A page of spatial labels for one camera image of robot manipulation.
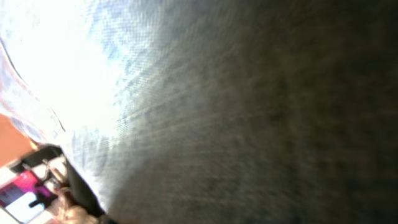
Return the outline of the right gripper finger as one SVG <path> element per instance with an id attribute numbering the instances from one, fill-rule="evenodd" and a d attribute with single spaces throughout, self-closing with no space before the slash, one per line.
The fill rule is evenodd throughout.
<path id="1" fill-rule="evenodd" d="M 60 223 L 116 224 L 100 207 L 98 199 L 75 168 L 66 162 L 68 186 L 60 189 Z"/>

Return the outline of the light blue denim jeans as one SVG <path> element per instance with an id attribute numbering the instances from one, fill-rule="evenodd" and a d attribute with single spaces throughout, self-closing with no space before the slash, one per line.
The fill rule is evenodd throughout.
<path id="1" fill-rule="evenodd" d="M 2 1 L 1 112 L 118 223 L 397 222 L 396 1 Z"/>

